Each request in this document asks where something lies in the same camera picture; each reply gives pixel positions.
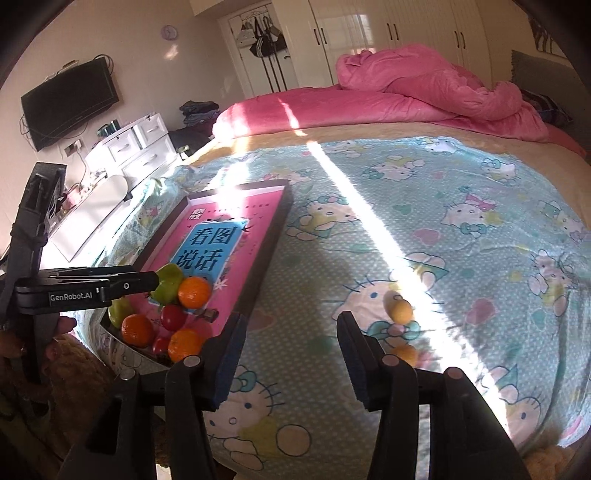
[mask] drawer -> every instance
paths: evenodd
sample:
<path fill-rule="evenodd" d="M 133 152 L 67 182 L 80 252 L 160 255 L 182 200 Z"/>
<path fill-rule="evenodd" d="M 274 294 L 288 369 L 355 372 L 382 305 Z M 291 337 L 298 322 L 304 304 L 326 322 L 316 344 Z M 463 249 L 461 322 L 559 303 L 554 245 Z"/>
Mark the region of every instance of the drawer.
<path fill-rule="evenodd" d="M 177 153 L 168 135 L 150 145 L 146 153 L 124 165 L 123 175 L 127 178 L 129 189 L 133 189 L 152 172 L 175 158 Z"/>
<path fill-rule="evenodd" d="M 111 155 L 113 155 L 117 165 L 121 165 L 126 160 L 129 160 L 142 149 L 132 129 L 126 130 L 121 135 L 117 135 L 114 139 L 109 140 L 106 143 L 106 147 L 111 152 Z"/>
<path fill-rule="evenodd" d="M 134 125 L 135 134 L 138 136 L 142 148 L 154 143 L 168 133 L 166 125 L 159 113 L 151 115 Z"/>

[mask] white drawer unit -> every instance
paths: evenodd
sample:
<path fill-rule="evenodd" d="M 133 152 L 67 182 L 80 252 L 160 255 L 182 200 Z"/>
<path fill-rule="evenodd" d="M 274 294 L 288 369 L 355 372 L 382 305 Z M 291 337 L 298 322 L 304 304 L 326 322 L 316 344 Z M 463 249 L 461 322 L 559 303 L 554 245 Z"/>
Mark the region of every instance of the white drawer unit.
<path fill-rule="evenodd" d="M 162 116 L 151 113 L 99 142 L 85 160 L 91 171 L 125 176 L 131 191 L 176 156 Z"/>
<path fill-rule="evenodd" d="M 168 135 L 151 144 L 149 151 L 121 167 L 123 175 L 129 184 L 129 189 L 132 190 L 152 172 L 166 162 L 173 160 L 176 156 L 177 153 L 174 151 Z"/>
<path fill-rule="evenodd" d="M 168 133 L 164 120 L 159 113 L 155 115 L 148 115 L 147 118 L 134 125 L 133 130 L 138 137 L 142 148 L 146 148 L 151 143 L 159 138 L 162 138 Z"/>
<path fill-rule="evenodd" d="M 114 139 L 109 140 L 106 146 L 117 165 L 129 160 L 142 149 L 133 129 L 126 130 Z"/>

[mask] bed sheet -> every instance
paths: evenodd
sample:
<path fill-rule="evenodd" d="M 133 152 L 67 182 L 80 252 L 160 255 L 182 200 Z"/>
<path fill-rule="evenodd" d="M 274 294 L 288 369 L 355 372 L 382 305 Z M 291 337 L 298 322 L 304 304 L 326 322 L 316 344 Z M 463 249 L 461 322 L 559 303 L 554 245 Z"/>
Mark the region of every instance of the bed sheet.
<path fill-rule="evenodd" d="M 379 416 L 354 398 L 335 339 L 343 310 L 415 366 L 464 369 L 523 450 L 587 431 L 589 233 L 514 155 L 419 136 L 183 166 L 147 187 L 97 264 L 130 263 L 185 192 L 270 178 L 290 180 L 294 205 L 229 400 L 206 415 L 218 461 L 249 478 L 365 477 Z M 384 309 L 396 293 L 415 308 L 406 325 Z M 102 333 L 101 315 L 82 323 L 106 363 L 161 368 Z"/>

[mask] cherry tomato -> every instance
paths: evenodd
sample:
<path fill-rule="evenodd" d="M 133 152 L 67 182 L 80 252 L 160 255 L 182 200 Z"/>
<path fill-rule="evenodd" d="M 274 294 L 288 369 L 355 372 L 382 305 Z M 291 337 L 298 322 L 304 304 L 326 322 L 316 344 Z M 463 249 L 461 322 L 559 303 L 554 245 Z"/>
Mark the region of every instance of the cherry tomato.
<path fill-rule="evenodd" d="M 158 337 L 154 341 L 152 345 L 152 353 L 154 355 L 166 355 L 168 352 L 168 344 L 170 343 L 170 338 L 166 337 Z"/>
<path fill-rule="evenodd" d="M 162 326 L 169 332 L 176 332 L 179 330 L 179 328 L 184 325 L 185 320 L 187 320 L 187 314 L 178 305 L 165 305 L 160 313 Z"/>

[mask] electrical cable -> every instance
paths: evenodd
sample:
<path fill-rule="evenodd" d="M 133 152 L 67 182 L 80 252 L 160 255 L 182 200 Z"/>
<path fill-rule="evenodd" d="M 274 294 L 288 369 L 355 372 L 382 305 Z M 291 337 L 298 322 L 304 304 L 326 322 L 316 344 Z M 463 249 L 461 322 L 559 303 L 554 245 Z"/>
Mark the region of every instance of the electrical cable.
<path fill-rule="evenodd" d="M 80 161 L 84 165 L 84 173 L 82 174 L 80 180 L 77 183 L 75 183 L 74 185 L 72 185 L 70 187 L 70 189 L 64 194 L 64 197 L 67 197 L 72 192 L 72 190 L 74 190 L 76 188 L 76 186 L 82 187 L 82 180 L 84 180 L 84 177 L 86 177 L 86 172 L 88 171 L 88 166 L 86 165 L 86 162 L 82 158 L 82 155 L 80 155 L 80 151 L 76 150 L 76 153 L 78 154 L 78 156 L 80 157 Z"/>

